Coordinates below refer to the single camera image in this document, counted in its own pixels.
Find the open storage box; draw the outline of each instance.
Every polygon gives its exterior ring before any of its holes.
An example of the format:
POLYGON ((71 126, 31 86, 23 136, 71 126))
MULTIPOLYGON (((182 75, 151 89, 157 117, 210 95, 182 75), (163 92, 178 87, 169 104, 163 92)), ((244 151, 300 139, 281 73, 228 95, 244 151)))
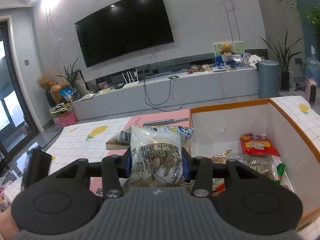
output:
POLYGON ((197 129, 191 145, 193 157, 212 157, 226 150, 238 152, 241 135, 265 134, 286 165, 286 184, 302 201, 303 216, 297 230, 320 216, 320 152, 279 104, 261 99, 194 108, 191 114, 197 129))

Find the trash can lid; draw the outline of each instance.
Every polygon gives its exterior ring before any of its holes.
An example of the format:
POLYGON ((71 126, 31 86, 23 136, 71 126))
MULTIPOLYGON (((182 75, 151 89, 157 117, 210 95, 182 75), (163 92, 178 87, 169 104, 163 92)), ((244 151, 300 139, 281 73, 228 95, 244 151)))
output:
POLYGON ((259 67, 263 68, 279 68, 279 63, 275 60, 262 60, 259 62, 259 67))

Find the wall socket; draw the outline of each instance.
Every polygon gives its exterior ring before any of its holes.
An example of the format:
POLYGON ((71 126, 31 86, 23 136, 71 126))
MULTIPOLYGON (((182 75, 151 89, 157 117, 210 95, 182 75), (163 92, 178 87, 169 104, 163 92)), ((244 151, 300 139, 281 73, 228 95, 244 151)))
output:
POLYGON ((296 58, 294 59, 294 63, 295 63, 295 64, 300 64, 300 65, 302 65, 302 58, 296 57, 296 58))

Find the red snack package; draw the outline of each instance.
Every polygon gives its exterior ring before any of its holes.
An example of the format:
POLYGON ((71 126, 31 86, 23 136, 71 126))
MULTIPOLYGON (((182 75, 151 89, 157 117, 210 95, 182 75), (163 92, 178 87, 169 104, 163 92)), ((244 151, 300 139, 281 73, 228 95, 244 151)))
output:
POLYGON ((240 138, 242 152, 251 155, 274 155, 280 157, 271 141, 262 135, 244 134, 240 138))

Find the black flat screen tv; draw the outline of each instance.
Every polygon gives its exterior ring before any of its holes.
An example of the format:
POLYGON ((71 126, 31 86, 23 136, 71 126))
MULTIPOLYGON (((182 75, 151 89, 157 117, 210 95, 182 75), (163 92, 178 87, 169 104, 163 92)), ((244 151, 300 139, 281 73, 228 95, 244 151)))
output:
POLYGON ((122 0, 75 26, 87 67, 174 42, 163 0, 122 0))

